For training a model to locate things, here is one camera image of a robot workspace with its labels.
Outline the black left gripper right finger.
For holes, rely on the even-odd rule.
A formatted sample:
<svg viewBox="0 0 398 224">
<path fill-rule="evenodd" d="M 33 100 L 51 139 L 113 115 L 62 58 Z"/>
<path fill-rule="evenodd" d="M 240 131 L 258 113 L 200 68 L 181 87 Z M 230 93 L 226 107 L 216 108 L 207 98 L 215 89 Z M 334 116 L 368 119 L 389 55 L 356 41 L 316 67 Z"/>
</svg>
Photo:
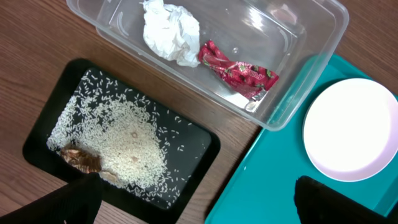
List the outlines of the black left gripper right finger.
<svg viewBox="0 0 398 224">
<path fill-rule="evenodd" d="M 296 180 L 294 204 L 302 224 L 383 224 L 389 219 L 308 176 Z"/>
</svg>

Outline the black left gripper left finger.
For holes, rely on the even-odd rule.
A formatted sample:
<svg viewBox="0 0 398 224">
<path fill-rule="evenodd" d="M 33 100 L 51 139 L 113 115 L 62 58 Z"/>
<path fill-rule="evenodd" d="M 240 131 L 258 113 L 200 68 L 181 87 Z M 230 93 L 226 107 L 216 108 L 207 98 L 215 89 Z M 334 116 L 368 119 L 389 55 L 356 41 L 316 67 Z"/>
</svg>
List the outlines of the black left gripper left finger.
<svg viewBox="0 0 398 224">
<path fill-rule="evenodd" d="M 97 173 L 78 180 L 1 217 L 2 224 L 60 224 L 95 221 L 102 202 L 102 181 Z"/>
</svg>

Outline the brown food piece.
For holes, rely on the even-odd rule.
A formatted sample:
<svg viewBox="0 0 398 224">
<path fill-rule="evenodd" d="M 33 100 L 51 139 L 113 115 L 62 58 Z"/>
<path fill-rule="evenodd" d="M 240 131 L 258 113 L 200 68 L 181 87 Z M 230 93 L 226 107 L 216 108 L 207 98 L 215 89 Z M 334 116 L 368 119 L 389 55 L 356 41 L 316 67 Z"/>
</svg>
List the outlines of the brown food piece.
<svg viewBox="0 0 398 224">
<path fill-rule="evenodd" d="M 90 154 L 81 149 L 63 148 L 60 151 L 60 155 L 66 163 L 82 173 L 89 174 L 102 170 L 100 156 Z"/>
</svg>

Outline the pink plate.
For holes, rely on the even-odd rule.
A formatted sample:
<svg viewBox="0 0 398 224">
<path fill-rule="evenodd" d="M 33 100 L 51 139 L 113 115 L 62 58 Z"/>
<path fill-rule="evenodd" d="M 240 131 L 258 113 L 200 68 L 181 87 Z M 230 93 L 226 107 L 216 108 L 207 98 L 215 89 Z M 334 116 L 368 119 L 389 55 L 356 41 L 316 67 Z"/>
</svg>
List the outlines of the pink plate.
<svg viewBox="0 0 398 224">
<path fill-rule="evenodd" d="M 342 182 L 368 179 L 397 154 L 397 99 L 369 79 L 336 82 L 310 105 L 303 143 L 325 176 Z"/>
</svg>

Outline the rice pile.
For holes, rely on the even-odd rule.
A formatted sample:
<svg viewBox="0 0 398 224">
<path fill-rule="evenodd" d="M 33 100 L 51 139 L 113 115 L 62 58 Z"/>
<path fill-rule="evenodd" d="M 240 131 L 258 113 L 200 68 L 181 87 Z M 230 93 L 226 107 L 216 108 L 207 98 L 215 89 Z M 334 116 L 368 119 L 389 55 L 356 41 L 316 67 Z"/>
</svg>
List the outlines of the rice pile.
<svg viewBox="0 0 398 224">
<path fill-rule="evenodd" d="M 98 96 L 70 98 L 48 139 L 51 149 L 75 148 L 100 156 L 100 177 L 126 190 L 161 187 L 168 171 L 157 126 L 145 108 L 111 96 L 91 108 Z"/>
</svg>

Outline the red snack wrapper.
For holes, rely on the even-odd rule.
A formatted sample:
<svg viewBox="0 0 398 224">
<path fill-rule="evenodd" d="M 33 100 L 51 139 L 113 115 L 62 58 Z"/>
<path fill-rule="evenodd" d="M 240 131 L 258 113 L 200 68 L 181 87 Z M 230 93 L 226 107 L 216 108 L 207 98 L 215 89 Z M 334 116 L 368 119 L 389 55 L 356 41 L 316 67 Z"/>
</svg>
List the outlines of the red snack wrapper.
<svg viewBox="0 0 398 224">
<path fill-rule="evenodd" d="M 230 60 L 212 40 L 200 48 L 198 60 L 212 69 L 230 88 L 249 100 L 260 100 L 279 79 L 272 70 Z"/>
</svg>

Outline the white tissue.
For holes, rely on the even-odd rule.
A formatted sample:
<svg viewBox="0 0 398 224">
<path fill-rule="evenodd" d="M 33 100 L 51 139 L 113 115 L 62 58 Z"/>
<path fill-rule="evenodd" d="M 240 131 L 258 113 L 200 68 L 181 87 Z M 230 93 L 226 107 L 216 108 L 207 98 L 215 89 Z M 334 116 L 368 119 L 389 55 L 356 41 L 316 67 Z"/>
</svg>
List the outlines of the white tissue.
<svg viewBox="0 0 398 224">
<path fill-rule="evenodd" d="M 197 67 L 200 62 L 200 23 L 183 6 L 148 0 L 144 9 L 143 38 L 158 56 L 179 66 Z"/>
</svg>

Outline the teal plastic tray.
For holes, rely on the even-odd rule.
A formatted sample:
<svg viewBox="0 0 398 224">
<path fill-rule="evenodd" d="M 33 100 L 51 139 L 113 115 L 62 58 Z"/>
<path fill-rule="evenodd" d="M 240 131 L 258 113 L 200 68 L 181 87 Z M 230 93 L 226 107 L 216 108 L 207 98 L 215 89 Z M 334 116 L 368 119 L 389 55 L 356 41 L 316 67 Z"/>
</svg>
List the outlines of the teal plastic tray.
<svg viewBox="0 0 398 224">
<path fill-rule="evenodd" d="M 339 182 L 321 174 L 310 162 L 302 125 L 311 102 L 328 86 L 368 75 L 333 55 L 300 108 L 280 131 L 262 130 L 205 219 L 216 223 L 299 223 L 294 204 L 296 180 L 307 175 L 380 215 L 397 205 L 397 159 L 380 173 L 360 182 Z"/>
</svg>

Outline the black tray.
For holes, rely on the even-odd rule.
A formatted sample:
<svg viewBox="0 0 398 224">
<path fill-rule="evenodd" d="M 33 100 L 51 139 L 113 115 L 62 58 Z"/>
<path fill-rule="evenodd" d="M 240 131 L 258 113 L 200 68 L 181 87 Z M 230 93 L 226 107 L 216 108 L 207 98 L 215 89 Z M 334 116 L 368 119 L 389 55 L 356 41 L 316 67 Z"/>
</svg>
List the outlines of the black tray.
<svg viewBox="0 0 398 224">
<path fill-rule="evenodd" d="M 126 190 L 103 182 L 103 200 L 148 223 L 175 223 L 220 151 L 220 140 L 211 131 L 159 104 L 118 80 L 87 59 L 67 64 L 24 146 L 24 159 L 66 182 L 82 176 L 51 149 L 48 139 L 70 98 L 98 96 L 91 108 L 111 96 L 146 109 L 157 126 L 168 171 L 161 187 L 147 190 L 130 185 Z"/>
</svg>

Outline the clear plastic bin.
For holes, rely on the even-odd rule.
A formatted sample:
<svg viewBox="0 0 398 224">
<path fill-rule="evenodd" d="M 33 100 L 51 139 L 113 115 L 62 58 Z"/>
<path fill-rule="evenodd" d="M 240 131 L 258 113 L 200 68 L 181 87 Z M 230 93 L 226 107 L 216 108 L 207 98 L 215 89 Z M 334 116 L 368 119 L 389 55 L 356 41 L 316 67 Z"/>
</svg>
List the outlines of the clear plastic bin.
<svg viewBox="0 0 398 224">
<path fill-rule="evenodd" d="M 199 21 L 200 40 L 212 40 L 233 61 L 278 74 L 257 101 L 224 84 L 200 65 L 181 67 L 157 56 L 143 39 L 140 1 L 67 0 L 68 7 L 98 34 L 165 75 L 270 131 L 286 126 L 310 93 L 349 22 L 337 0 L 174 1 Z"/>
</svg>

